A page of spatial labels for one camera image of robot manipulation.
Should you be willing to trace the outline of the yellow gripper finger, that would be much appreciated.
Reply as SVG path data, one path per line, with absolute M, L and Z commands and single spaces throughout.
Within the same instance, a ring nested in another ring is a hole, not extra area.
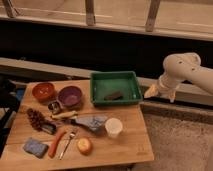
M 176 94 L 175 94 L 175 92 L 173 92 L 173 93 L 170 93 L 170 95 L 169 95 L 169 100 L 170 100 L 170 103 L 173 103 L 173 102 L 174 102 L 174 100 L 175 100 L 175 97 L 176 97 Z
M 158 95 L 158 89 L 155 84 L 152 84 L 144 93 L 145 98 L 150 98 Z

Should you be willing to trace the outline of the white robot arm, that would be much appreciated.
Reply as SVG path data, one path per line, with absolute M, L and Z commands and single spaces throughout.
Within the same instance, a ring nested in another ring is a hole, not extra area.
M 213 94 L 213 69 L 202 67 L 197 53 L 176 53 L 163 61 L 164 73 L 144 93 L 145 98 L 160 95 L 174 102 L 176 91 L 184 81 L 189 81 L 202 90 Z

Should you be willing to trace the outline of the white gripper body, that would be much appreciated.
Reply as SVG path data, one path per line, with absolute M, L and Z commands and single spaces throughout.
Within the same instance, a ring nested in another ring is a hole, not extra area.
M 177 84 L 167 75 L 161 75 L 157 81 L 157 88 L 161 95 L 172 97 L 175 95 Z

